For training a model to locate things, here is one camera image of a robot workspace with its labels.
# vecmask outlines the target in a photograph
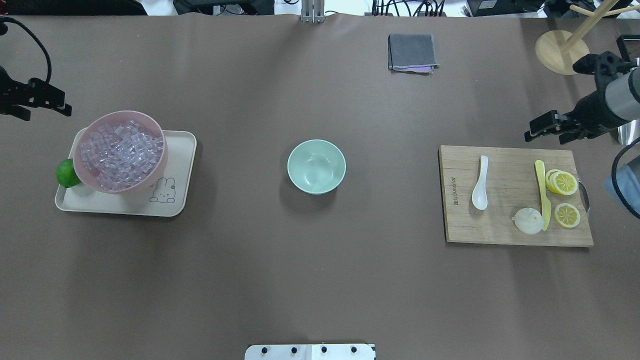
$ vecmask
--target mint green bowl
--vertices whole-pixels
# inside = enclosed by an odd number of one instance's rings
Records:
[[[300,190],[321,195],[335,189],[347,170],[342,151],[325,140],[307,140],[289,155],[289,179]]]

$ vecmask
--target pink bowl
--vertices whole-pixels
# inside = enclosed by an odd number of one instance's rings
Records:
[[[116,125],[118,125],[118,123],[127,122],[131,119],[139,122],[142,126],[147,128],[151,133],[151,135],[162,138],[164,143],[164,149],[162,151],[162,154],[160,155],[160,160],[157,162],[156,167],[151,170],[149,175],[147,175],[147,177],[144,178],[139,183],[123,190],[111,191],[111,190],[104,189],[100,186],[100,184],[98,184],[97,174],[93,174],[92,172],[87,170],[86,167],[84,167],[82,158],[80,157],[79,145],[81,143],[88,142],[89,135],[92,132],[97,132],[98,128],[101,125],[109,124],[110,126],[115,127]],[[86,131],[84,132],[84,134],[80,136],[80,140],[78,141],[78,146],[76,146],[76,151],[74,152],[74,170],[76,171],[76,175],[78,175],[78,178],[80,179],[80,181],[82,181],[83,184],[85,184],[86,186],[89,186],[95,191],[103,192],[103,193],[133,192],[135,190],[145,189],[149,187],[151,184],[154,184],[162,176],[162,172],[164,170],[164,167],[166,166],[166,161],[168,158],[167,151],[168,149],[166,146],[166,139],[164,138],[164,133],[162,131],[162,128],[160,128],[160,125],[158,125],[158,123],[154,119],[152,119],[149,115],[140,113],[138,111],[132,111],[132,110],[116,111],[114,113],[107,114],[99,118],[98,120],[94,121],[91,125],[89,125],[89,127],[86,128]]]

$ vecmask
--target white round object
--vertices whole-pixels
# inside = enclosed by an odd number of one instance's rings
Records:
[[[533,208],[518,210],[512,220],[518,230],[529,235],[538,234],[545,225],[545,219],[538,210]]]

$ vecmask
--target wooden stand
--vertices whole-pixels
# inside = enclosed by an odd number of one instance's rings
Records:
[[[582,41],[582,37],[603,17],[640,8],[640,6],[631,6],[610,12],[617,2],[618,0],[605,0],[594,12],[571,5],[571,10],[587,15],[588,18],[574,33],[553,30],[542,34],[536,41],[536,55],[540,62],[549,70],[558,74],[575,75],[573,64],[581,57],[589,54],[589,48]]]

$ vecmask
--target bowl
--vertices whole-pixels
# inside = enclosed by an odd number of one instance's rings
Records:
[[[119,123],[127,122],[132,119],[139,122],[142,126],[144,126],[153,137],[162,138],[164,149],[160,154],[160,159],[157,161],[155,166],[151,170],[149,170],[147,176],[144,179],[142,179],[136,184],[133,184],[132,186],[129,186],[121,190],[108,190],[106,188],[101,187],[100,184],[98,183],[97,176],[99,173],[96,170],[89,171],[84,166],[82,157],[81,157],[80,144],[89,142],[91,133],[98,132],[98,128],[100,128],[100,126],[104,124],[109,124],[111,127],[116,127]],[[138,111],[131,111],[131,110],[122,110],[122,111],[116,111],[114,113],[107,114],[99,118],[98,120],[94,121],[91,125],[89,125],[86,128],[86,131],[84,132],[84,134],[80,136],[80,139],[78,140],[76,150],[74,151],[74,157],[73,157],[74,170],[76,171],[76,175],[78,176],[80,181],[82,181],[83,184],[85,184],[86,186],[98,192],[113,193],[113,194],[134,192],[136,190],[148,188],[150,185],[154,184],[162,176],[164,167],[166,166],[167,159],[168,159],[168,149],[166,146],[166,138],[164,137],[164,133],[162,131],[162,128],[160,128],[160,125],[158,125],[158,123],[149,115],[138,112]]]
[[[300,190],[321,195],[335,189],[347,170],[342,151],[326,140],[307,140],[289,155],[289,179]]]

